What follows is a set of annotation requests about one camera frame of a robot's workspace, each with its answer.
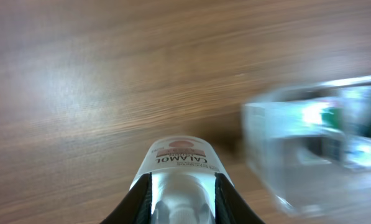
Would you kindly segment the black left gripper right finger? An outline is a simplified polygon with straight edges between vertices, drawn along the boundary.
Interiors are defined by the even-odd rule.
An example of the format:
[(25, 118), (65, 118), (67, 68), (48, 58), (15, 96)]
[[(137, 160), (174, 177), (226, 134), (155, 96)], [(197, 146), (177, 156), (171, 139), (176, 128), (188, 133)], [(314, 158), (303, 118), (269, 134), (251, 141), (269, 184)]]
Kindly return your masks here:
[(215, 177), (215, 224), (265, 224), (224, 174)]

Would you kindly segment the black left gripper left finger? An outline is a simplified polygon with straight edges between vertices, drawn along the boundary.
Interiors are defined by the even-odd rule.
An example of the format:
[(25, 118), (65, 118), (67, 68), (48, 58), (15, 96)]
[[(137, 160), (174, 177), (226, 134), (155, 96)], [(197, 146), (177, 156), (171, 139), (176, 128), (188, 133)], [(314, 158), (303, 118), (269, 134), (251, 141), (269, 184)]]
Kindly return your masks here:
[(146, 173), (101, 224), (151, 224), (151, 210), (152, 174)]

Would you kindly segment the white lotion bottle clear cap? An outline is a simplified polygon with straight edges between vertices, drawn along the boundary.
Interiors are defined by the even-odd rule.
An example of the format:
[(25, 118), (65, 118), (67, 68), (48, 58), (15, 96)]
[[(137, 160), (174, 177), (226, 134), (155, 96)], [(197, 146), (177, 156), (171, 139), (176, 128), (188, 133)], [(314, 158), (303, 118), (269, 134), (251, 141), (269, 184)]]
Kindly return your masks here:
[(151, 223), (214, 223), (216, 174), (229, 177), (216, 151), (194, 136), (169, 136), (149, 148), (131, 187), (152, 175)]

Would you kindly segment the white green medicine box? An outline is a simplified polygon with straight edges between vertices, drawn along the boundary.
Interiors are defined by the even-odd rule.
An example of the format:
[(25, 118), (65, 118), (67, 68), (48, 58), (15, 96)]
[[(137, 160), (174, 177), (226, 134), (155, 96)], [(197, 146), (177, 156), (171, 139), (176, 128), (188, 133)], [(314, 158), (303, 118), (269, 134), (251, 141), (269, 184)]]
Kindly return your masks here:
[(343, 107), (335, 98), (317, 98), (301, 108), (303, 126), (314, 131), (343, 131)]

